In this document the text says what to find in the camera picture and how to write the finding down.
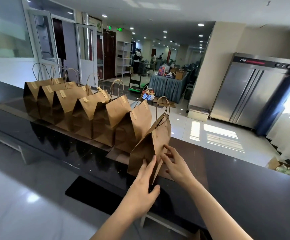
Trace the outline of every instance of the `stainless steel refrigerator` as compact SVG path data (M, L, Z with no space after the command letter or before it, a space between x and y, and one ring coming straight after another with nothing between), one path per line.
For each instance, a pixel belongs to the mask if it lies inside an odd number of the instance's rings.
M210 117L254 128L289 69L289 59L234 53Z

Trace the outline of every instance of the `black pants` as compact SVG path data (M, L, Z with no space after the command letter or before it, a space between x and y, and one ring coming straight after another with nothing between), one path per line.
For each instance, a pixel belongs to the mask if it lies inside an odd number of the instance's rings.
M134 73L138 73L139 62L134 61Z

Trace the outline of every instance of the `white ceiling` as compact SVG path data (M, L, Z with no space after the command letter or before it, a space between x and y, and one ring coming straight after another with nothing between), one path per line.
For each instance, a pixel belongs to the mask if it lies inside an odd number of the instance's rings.
M212 29L212 22L246 23L260 27L265 24L290 28L290 0L55 0L85 11L108 24L122 28L134 27L139 37L198 45L198 35L204 43Z

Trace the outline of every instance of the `black countertop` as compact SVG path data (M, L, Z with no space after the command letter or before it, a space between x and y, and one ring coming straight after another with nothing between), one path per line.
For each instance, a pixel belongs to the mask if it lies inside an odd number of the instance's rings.
M0 82L0 101L22 95L21 88ZM108 159L107 151L3 110L0 133L121 197L134 180L127 165ZM203 170L197 177L204 174L205 187L252 238L290 239L290 176L177 139L171 144L198 152L196 165ZM163 177L155 183L161 186L161 194L151 211L192 232L206 228L179 185Z

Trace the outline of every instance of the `open door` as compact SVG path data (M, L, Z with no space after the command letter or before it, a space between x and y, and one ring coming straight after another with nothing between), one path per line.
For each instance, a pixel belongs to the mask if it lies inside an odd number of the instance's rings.
M49 11L29 10L30 22L33 28L35 47L38 53L38 61L47 67L51 72L51 67L56 70L55 78L60 77L59 60L55 43L55 34L51 13ZM48 79L45 69L42 67L44 79Z
M81 73L81 84L87 82L89 75L97 74L97 28L91 25L76 24L76 40L78 47L78 64ZM96 87L95 79L98 76L91 76L88 84Z

